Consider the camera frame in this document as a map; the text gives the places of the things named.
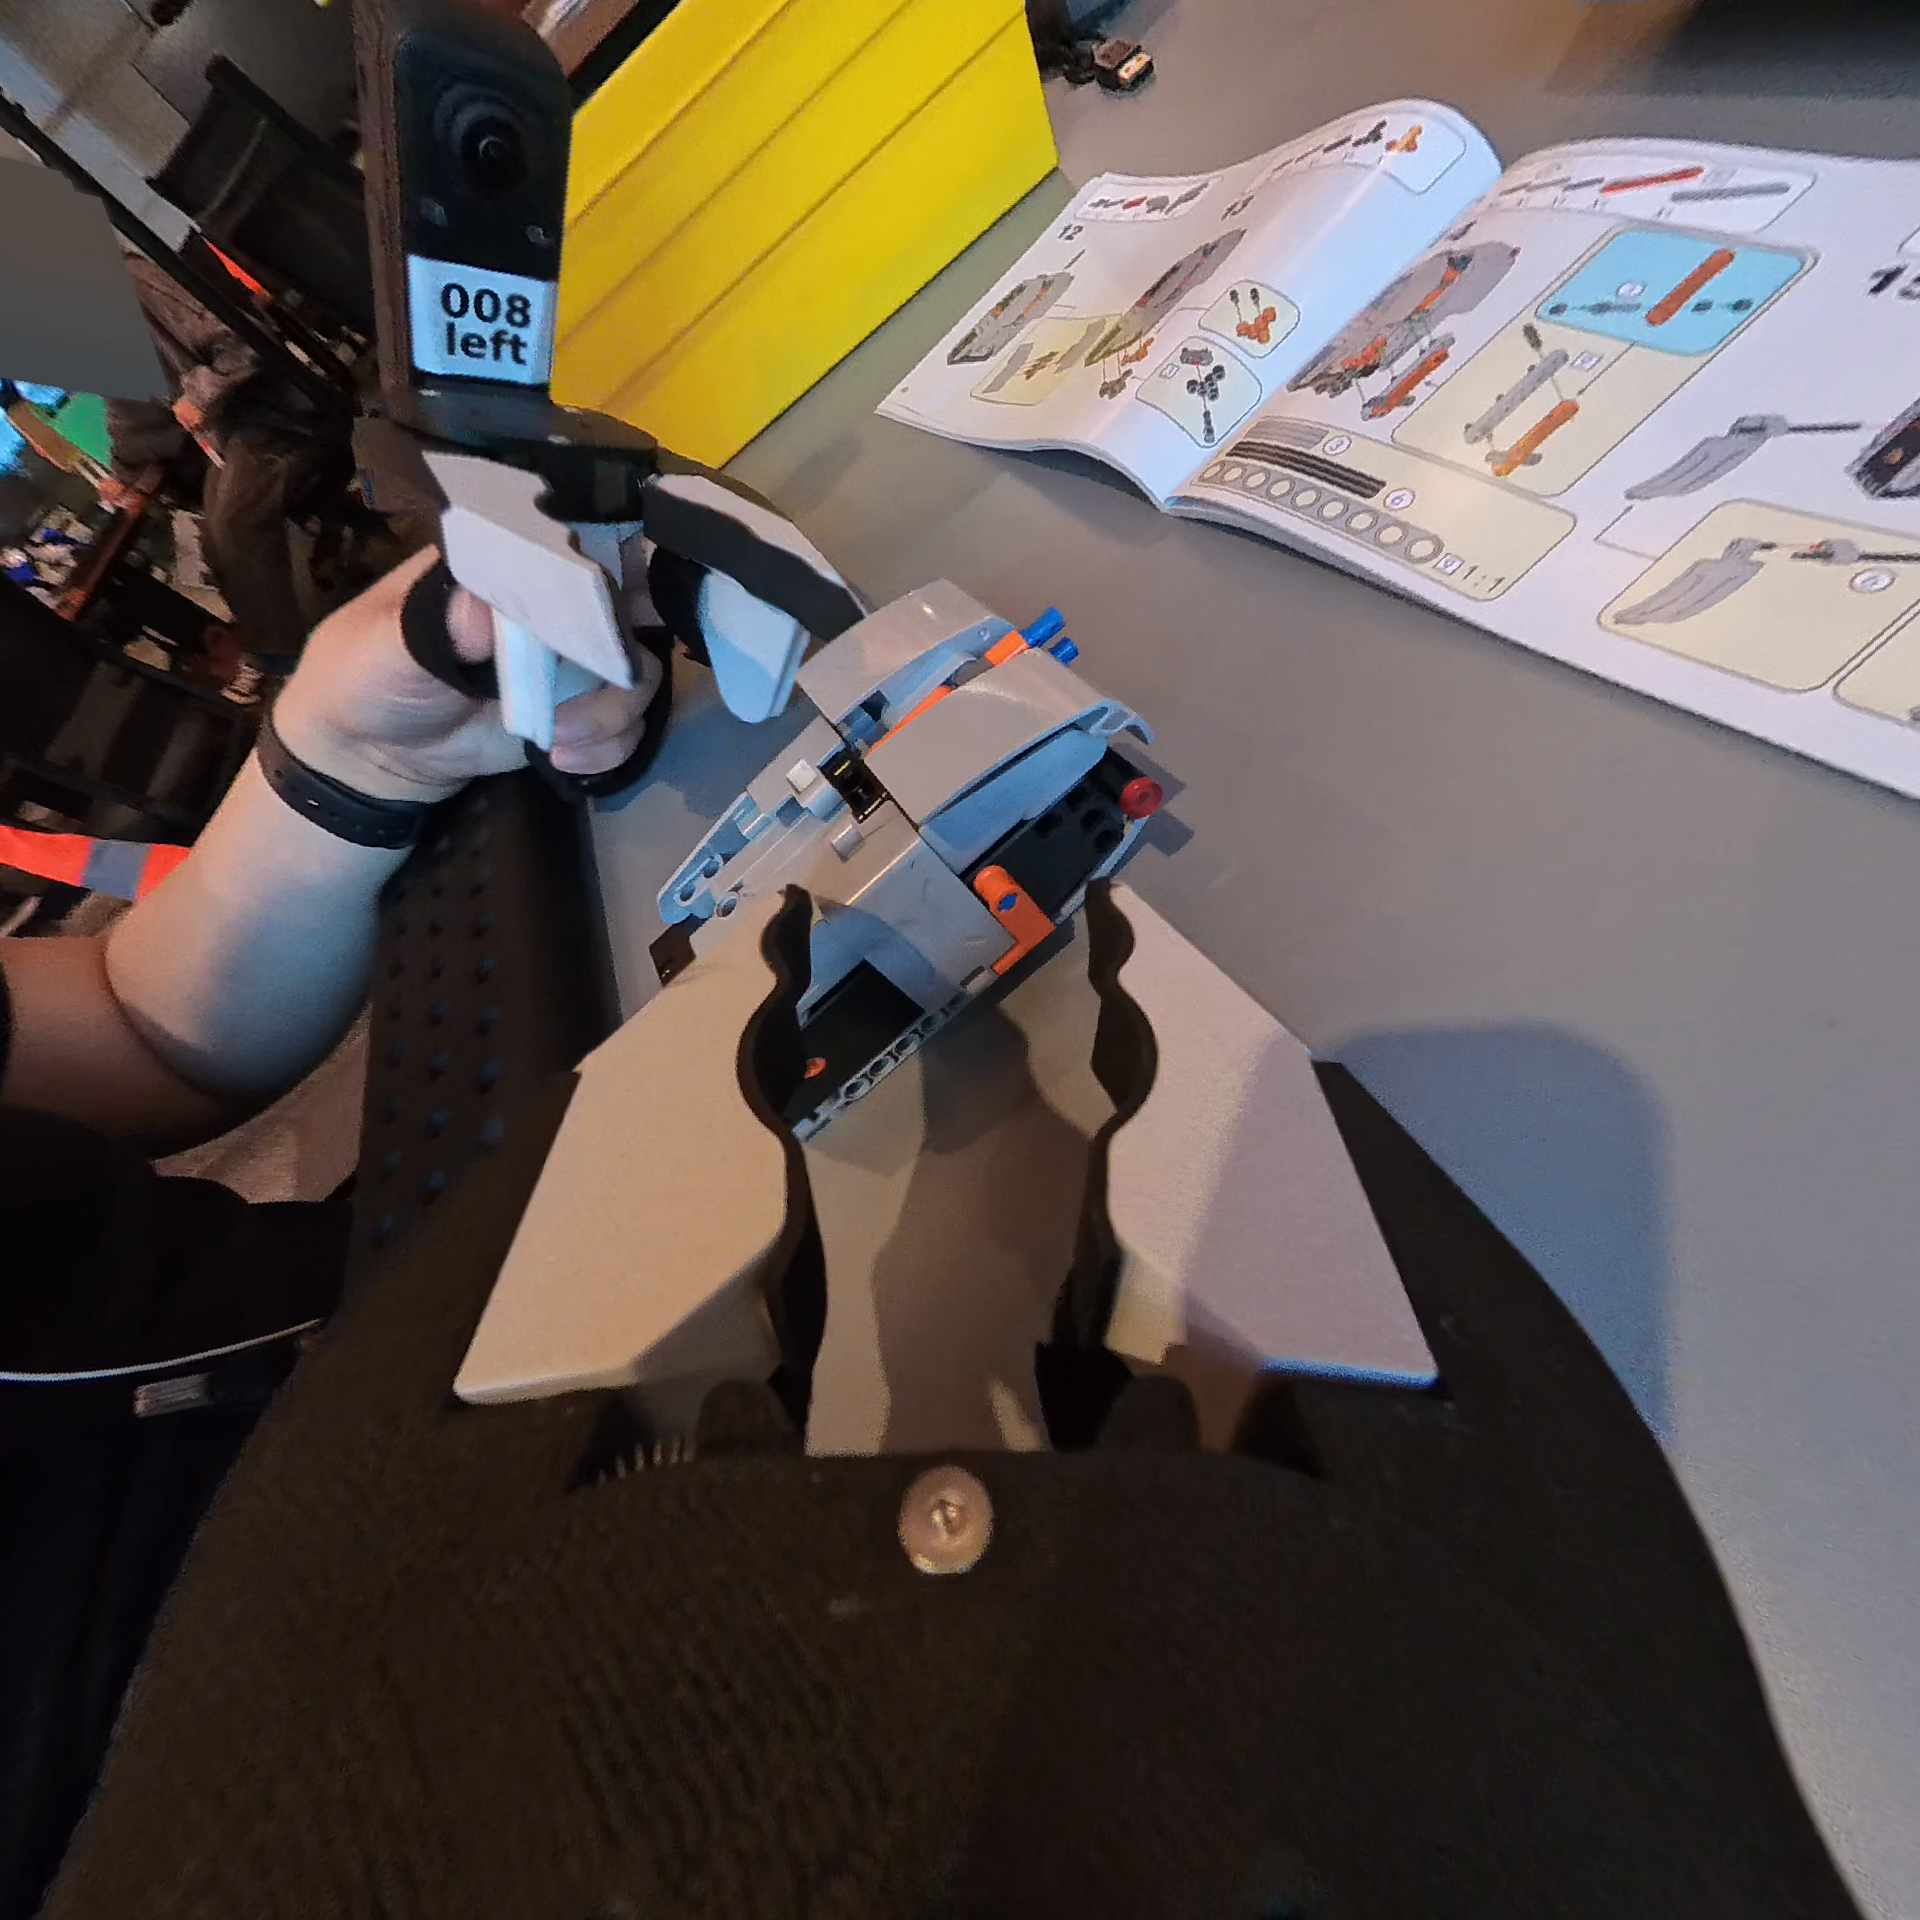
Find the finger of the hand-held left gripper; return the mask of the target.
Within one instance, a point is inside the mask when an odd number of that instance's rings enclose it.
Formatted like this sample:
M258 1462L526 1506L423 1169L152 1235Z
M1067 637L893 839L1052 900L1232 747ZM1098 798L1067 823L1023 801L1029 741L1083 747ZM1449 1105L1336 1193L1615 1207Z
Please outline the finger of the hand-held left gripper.
M424 449L424 468L443 494L452 579L497 619L497 691L630 690L610 573L546 512L546 481L488 453Z
M869 605L753 487L667 468L641 494L646 594L664 628L711 665L737 719L782 715L809 639L846 634Z

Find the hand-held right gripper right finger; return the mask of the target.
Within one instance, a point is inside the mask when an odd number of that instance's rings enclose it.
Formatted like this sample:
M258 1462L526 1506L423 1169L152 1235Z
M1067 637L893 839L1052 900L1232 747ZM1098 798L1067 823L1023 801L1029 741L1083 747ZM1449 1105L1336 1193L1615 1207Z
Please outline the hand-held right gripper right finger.
M1083 928L1113 1114L1035 1351L1044 1435L1235 1442L1295 1377L1434 1387L1310 1049L1123 883Z

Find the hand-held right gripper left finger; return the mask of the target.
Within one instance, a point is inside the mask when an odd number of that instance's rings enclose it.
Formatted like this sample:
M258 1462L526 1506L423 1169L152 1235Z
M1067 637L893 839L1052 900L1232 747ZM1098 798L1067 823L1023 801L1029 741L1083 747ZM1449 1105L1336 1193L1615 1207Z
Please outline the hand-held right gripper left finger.
M783 1105L812 900L786 885L594 1049L453 1377L465 1403L718 1380L808 1409L827 1319L819 1220Z

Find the grey brick toy vehicle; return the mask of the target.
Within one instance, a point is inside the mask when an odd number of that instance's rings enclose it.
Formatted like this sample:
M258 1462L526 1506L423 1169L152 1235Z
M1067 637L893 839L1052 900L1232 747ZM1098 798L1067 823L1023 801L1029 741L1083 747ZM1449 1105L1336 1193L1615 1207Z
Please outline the grey brick toy vehicle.
M1150 726L1079 668L1066 613L1015 628L952 581L873 609L797 675L818 719L659 887L659 983L748 900L812 900L783 1119L808 1138L1081 912L1162 781Z

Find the person's left forearm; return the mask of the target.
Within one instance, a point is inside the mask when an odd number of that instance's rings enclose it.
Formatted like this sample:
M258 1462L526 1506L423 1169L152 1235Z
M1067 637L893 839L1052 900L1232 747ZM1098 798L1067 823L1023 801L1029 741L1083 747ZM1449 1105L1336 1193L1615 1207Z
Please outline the person's left forearm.
M4 939L4 1107L152 1156L261 1114L358 1018L399 866L300 819L248 760L188 862L107 933Z

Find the grey desk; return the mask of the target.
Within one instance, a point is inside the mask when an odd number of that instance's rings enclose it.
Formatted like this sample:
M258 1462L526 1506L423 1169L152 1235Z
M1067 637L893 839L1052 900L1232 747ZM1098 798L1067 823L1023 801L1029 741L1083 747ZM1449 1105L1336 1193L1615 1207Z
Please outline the grey desk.
M1137 2L1050 181L742 449L863 588L1067 613L1178 776L1130 867L1584 1319L1732 1576L1863 1906L1917 1915L1917 810L1104 468L875 418L1074 184L1431 93L1504 155L1917 155L1917 2Z

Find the person's left hand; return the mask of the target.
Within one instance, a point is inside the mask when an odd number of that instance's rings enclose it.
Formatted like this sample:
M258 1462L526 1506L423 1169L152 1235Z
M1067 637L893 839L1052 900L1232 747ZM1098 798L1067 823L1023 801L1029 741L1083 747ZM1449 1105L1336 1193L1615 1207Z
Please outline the person's left hand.
M438 563L427 544L324 618L274 700L277 739L377 801L449 801L466 781L524 766L499 704L443 684L405 645L403 607ZM555 707L550 760L572 776L618 770L667 712L667 665L636 651L630 690L597 684Z

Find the dark studded mat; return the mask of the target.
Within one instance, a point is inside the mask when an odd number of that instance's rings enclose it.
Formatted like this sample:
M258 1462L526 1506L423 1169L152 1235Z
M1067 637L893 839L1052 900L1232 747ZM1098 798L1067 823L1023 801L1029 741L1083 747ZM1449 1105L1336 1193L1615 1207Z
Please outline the dark studded mat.
M476 781L378 899L349 1287L441 1217L516 1217L614 1012L585 807L534 770Z

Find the black wristband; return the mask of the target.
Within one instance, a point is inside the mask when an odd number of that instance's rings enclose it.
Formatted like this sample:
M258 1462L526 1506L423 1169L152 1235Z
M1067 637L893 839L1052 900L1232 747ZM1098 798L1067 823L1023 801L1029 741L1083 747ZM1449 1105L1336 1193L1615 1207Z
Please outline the black wristband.
M281 803L341 842L410 852L418 846L435 801L383 801L300 760L277 730L277 712L258 723L252 756Z

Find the yellow plastic bin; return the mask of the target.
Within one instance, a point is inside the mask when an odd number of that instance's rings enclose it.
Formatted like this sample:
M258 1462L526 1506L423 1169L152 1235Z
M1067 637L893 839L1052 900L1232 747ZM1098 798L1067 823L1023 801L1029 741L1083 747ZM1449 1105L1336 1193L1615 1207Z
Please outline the yellow plastic bin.
M1056 155L1023 2L678 2L576 110L553 391L725 465Z

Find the orange cloth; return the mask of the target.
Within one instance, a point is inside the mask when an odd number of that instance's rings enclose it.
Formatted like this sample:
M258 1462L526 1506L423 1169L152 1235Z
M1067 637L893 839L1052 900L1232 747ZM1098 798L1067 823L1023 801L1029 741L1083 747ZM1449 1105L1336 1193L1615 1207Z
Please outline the orange cloth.
M190 846L4 823L4 867L120 900L137 900L154 892L188 856Z

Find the person's black clothing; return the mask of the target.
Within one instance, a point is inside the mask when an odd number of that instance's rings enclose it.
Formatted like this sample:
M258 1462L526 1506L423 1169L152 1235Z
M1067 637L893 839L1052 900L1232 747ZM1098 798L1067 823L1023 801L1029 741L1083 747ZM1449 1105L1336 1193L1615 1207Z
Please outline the person's black clothing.
M40 1910L192 1532L341 1298L349 1182L156 1169L252 1107L141 1040L106 939L4 942L4 1915Z

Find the open instruction booklet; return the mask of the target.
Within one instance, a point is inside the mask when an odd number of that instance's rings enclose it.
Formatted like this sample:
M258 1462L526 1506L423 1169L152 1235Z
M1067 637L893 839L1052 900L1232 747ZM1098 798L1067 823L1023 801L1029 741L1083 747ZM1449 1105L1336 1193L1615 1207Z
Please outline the open instruction booklet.
M1917 159L1371 103L1089 181L879 416L1917 792Z

